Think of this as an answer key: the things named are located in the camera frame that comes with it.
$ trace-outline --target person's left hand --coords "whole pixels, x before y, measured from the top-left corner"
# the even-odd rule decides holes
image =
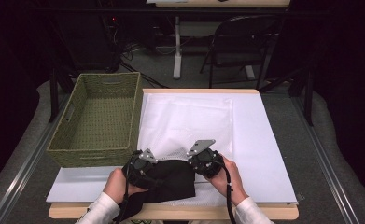
[[[123,202],[123,196],[126,189],[126,177],[120,168],[116,168],[110,173],[103,192],[119,204]],[[139,192],[145,192],[147,189],[141,189],[129,184],[129,196]]]

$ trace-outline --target basket handle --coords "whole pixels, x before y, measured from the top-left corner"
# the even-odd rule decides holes
[[[101,82],[106,85],[118,85],[121,80],[120,77],[101,77]]]

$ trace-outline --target white sleeve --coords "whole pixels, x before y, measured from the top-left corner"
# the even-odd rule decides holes
[[[238,224],[271,224],[273,223],[257,207],[255,202],[250,198],[244,199],[236,207],[235,222]]]
[[[78,221],[78,224],[108,223],[120,212],[119,206],[107,194],[100,196],[90,204],[89,209]]]

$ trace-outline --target hand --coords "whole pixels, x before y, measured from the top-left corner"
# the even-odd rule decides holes
[[[123,202],[123,196],[126,189],[126,177],[120,168],[116,168],[109,175],[103,192],[119,204]],[[139,192],[145,192],[147,189],[141,189],[137,186],[129,184],[129,196]]]
[[[234,161],[229,161],[226,157],[223,157],[226,169],[228,169],[232,182],[232,203],[238,205],[245,198],[249,197],[243,188],[243,181],[241,180],[240,173],[238,172],[237,165]],[[208,179],[208,181],[219,191],[220,194],[226,197],[227,179],[226,172],[221,169],[217,175]]]

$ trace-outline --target person's right hand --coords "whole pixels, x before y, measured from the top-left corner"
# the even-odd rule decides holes
[[[237,165],[234,161],[229,161],[226,157],[223,157],[223,161],[225,162],[225,167],[228,169],[229,174],[231,176],[232,182],[232,203],[234,205],[238,205],[245,198],[249,197],[244,191],[243,181],[241,180],[240,173],[238,172]],[[227,190],[227,179],[225,170],[221,169],[217,175],[208,179],[208,181],[221,193],[226,197]]]

